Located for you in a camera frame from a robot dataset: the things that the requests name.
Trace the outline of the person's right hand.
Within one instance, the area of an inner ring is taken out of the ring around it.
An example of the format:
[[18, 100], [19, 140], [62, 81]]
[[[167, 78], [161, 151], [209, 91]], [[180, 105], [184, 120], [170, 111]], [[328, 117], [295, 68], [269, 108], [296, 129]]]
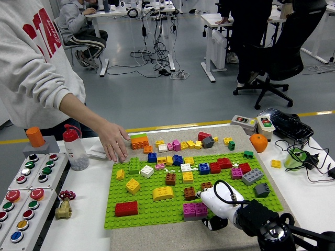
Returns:
[[128, 155], [125, 140], [130, 140], [125, 129], [117, 124], [103, 121], [97, 133], [107, 158], [115, 163], [124, 162]]

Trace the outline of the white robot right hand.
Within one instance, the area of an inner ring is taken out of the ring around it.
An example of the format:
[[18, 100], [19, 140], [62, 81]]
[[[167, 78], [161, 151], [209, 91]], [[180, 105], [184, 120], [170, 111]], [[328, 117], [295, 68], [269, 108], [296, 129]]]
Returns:
[[211, 231], [217, 231], [223, 229], [228, 225], [230, 221], [235, 227], [240, 227], [236, 224], [237, 219], [237, 210], [241, 205], [234, 206], [233, 204], [228, 204], [215, 194], [218, 194], [219, 197], [225, 201], [233, 201], [231, 198], [232, 194], [236, 195], [237, 201], [243, 201], [243, 196], [237, 192], [232, 186], [228, 183], [216, 181], [215, 185], [211, 188], [207, 188], [204, 191], [198, 191], [197, 196], [202, 199], [202, 202], [209, 208], [214, 216], [210, 219], [202, 219], [203, 224], [209, 228]]

